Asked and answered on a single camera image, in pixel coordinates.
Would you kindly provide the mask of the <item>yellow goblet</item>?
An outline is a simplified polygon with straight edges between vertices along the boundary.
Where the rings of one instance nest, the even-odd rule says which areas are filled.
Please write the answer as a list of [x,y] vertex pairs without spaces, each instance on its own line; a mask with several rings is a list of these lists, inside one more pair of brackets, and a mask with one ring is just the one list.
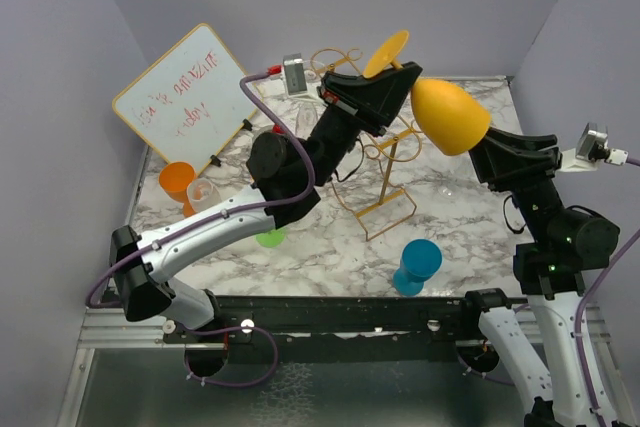
[[[409,40],[409,31],[391,35],[367,63],[363,77],[371,79],[391,66],[400,70],[396,60]],[[470,151],[487,134],[490,113],[457,85],[439,79],[419,77],[411,92],[411,107],[419,129],[446,156]]]

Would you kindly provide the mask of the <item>blue goblet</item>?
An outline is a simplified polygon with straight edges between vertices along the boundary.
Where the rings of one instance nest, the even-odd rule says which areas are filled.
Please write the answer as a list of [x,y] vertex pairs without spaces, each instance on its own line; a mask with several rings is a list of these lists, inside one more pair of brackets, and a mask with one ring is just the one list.
[[442,265],[439,247],[427,240],[416,239],[403,249],[400,264],[394,272],[392,283],[402,296],[416,296]]

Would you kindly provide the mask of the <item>clear wine glass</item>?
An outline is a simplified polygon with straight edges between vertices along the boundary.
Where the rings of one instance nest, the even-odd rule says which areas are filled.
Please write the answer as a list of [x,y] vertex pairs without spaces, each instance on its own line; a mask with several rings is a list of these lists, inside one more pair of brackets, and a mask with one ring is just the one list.
[[306,139],[319,120],[318,112],[323,104],[317,93],[320,76],[312,68],[309,60],[303,61],[303,73],[307,91],[296,100],[295,135],[298,138]]

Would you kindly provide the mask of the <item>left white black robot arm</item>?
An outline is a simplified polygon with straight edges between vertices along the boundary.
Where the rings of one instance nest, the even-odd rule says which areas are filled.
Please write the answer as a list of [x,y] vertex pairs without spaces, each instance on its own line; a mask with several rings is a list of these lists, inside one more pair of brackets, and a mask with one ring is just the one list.
[[317,88],[325,109],[305,139],[251,91],[250,83],[266,74],[242,78],[241,90],[280,130],[254,140],[246,162],[252,181],[234,196],[162,228],[113,232],[110,275],[126,320],[164,315],[199,341],[214,339],[221,318],[212,295],[177,274],[226,246],[305,217],[360,134],[385,134],[421,72],[415,62],[387,62],[358,76],[325,73]]

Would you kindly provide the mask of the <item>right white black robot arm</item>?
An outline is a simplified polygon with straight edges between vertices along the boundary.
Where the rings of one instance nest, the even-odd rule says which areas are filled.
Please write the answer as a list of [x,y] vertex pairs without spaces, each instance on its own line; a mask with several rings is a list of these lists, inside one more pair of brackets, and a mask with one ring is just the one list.
[[526,426],[620,426],[606,392],[587,325],[590,291],[583,274],[607,273],[623,252],[620,229],[601,214],[565,206],[554,185],[558,172],[594,171],[602,163],[621,166],[628,153],[608,144],[589,124],[576,148],[561,151],[557,139],[522,136],[495,128],[469,151],[478,180],[507,192],[533,240],[519,244],[513,272],[532,311],[544,352],[522,332],[503,291],[466,294],[461,330],[485,337],[504,364],[521,399]]

